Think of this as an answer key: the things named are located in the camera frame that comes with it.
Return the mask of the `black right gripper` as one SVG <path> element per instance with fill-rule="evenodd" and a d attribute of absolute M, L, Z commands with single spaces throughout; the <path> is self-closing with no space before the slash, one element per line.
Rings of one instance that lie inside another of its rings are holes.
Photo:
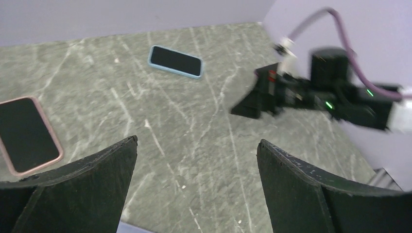
<path fill-rule="evenodd" d="M 344 49 L 314 49 L 310 78 L 277 76 L 279 63 L 255 70 L 255 89 L 230 109 L 230 114 L 259 119 L 262 112 L 277 115 L 275 88 L 278 79 L 278 107 L 328 112 L 332 119 L 354 125 L 387 130 L 394 100 L 370 88 L 351 82 L 352 67 Z"/>

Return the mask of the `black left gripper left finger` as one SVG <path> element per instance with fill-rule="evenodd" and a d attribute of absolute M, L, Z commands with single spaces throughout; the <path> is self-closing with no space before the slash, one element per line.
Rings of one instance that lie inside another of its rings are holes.
<path fill-rule="evenodd" d="M 17 182 L 1 182 L 1 232 L 116 232 L 137 146 L 133 135 L 59 168 Z"/>

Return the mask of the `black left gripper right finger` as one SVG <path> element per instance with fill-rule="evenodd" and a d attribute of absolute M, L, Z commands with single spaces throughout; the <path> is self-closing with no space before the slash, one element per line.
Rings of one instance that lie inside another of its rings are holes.
<path fill-rule="evenodd" d="M 409 233 L 412 194 L 329 173 L 263 139 L 257 164 L 275 233 Z"/>

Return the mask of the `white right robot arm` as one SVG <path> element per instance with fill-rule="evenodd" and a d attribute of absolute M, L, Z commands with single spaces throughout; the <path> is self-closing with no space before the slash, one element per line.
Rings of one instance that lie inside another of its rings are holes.
<path fill-rule="evenodd" d="M 279 62 L 255 70 L 255 86 L 231 114 L 258 119 L 262 112 L 274 116 L 284 108 L 327 112 L 334 120 L 390 131 L 412 128 L 412 104 L 395 101 L 351 82 L 352 67 L 346 51 L 336 47 L 311 53 L 310 78 L 293 76 Z"/>

